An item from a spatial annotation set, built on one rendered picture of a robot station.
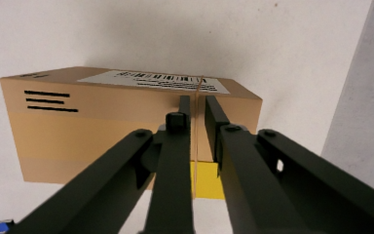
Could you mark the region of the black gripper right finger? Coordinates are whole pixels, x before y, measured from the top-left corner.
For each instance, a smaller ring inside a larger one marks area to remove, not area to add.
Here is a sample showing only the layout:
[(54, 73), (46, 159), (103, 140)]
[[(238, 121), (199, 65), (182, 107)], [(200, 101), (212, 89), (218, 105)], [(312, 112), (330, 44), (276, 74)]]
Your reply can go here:
[(233, 234), (374, 234), (370, 185), (278, 131), (230, 123), (215, 96), (205, 126)]

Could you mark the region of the brown cardboard carton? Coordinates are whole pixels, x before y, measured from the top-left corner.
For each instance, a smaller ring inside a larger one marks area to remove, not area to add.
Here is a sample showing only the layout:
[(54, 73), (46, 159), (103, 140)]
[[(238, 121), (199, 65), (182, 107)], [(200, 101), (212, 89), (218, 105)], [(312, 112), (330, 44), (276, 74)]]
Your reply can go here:
[[(155, 134), (190, 96), (195, 161), (196, 90), (201, 76), (71, 66), (0, 77), (24, 182), (65, 184), (137, 129)], [(198, 99), (197, 161), (213, 162), (206, 96), (230, 123), (255, 135), (263, 99), (233, 79), (204, 77)]]

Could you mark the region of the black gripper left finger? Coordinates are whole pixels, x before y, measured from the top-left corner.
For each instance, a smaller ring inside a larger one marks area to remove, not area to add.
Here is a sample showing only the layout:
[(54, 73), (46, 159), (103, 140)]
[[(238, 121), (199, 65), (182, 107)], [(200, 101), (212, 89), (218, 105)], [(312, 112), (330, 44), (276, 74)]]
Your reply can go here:
[(4, 234), (119, 234), (153, 177), (137, 234), (196, 234), (190, 159), (190, 96), (180, 96), (155, 134), (130, 132)]

